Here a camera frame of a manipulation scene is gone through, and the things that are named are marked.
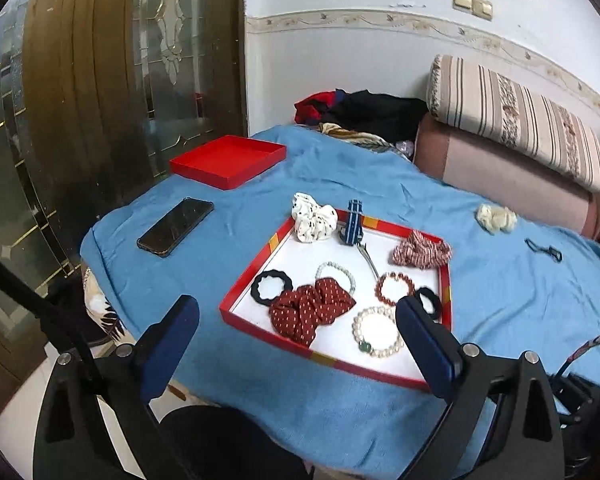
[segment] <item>pink striped scrunchie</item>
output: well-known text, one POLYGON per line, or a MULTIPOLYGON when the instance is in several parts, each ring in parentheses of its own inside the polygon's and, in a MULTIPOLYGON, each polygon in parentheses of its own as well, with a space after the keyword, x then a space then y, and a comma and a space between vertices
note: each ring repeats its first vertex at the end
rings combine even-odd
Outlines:
POLYGON ((394 263, 419 269, 435 269, 448 264, 452 254, 451 246, 446 242, 433 242, 419 231, 412 231, 394 249, 394 263))

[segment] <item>white scrunchie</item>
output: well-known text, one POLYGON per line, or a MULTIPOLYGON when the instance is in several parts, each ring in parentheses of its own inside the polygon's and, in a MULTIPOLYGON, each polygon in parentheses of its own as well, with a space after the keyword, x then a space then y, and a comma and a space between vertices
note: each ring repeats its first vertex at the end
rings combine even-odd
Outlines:
POLYGON ((492 235, 498 231, 510 233, 518 223, 518 216, 508 207, 482 204, 475 212, 475 219, 492 235))
POLYGON ((327 239, 338 225, 338 215, 333 207, 319 206, 311 195, 305 193, 294 195, 291 216, 296 221, 298 240, 308 244, 327 239))

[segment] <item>blue tablecloth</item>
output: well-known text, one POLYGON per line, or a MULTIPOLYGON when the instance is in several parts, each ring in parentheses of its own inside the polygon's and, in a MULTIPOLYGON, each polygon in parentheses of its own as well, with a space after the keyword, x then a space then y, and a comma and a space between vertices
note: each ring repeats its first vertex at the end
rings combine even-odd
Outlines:
MULTIPOLYGON (((522 220, 512 234, 483 231, 473 212, 484 199, 435 181, 394 153, 373 153, 296 126, 256 136, 286 144, 286 160, 238 189, 170 176, 85 236, 81 254, 135 337, 181 294, 200 304, 200 327, 175 377, 197 395, 235 406, 305 459, 379 479, 395 479, 443 411, 430 395, 357 377, 295 356, 222 322, 218 304, 288 218, 301 191, 319 203, 412 226, 451 243, 454 334, 485 351, 517 358, 533 349, 555 372, 600 333, 600 246, 565 229, 522 220), (168 258, 136 240, 184 197, 216 210, 168 258), (561 264, 524 240, 553 245, 561 264)), ((573 365, 600 382, 600 348, 573 365)), ((465 453, 471 466, 488 410, 465 453)))

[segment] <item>black smartphone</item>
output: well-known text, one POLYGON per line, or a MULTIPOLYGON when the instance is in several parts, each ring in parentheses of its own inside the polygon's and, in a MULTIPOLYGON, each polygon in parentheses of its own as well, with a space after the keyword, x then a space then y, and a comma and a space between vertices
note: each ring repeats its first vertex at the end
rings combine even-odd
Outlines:
POLYGON ((212 202, 185 198, 138 238, 138 247, 165 258, 213 210, 212 202))

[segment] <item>floral wallpaper border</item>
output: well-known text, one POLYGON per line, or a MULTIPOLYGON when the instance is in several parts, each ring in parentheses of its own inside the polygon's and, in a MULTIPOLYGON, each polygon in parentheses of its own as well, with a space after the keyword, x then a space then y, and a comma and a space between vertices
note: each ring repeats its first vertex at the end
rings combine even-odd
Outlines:
POLYGON ((247 16, 245 21, 245 31, 248 34, 265 34, 304 28, 372 28, 391 29, 464 44, 535 72, 569 91, 600 115, 600 95, 567 70, 517 43, 459 23, 409 12, 354 9, 310 10, 264 18, 247 16))

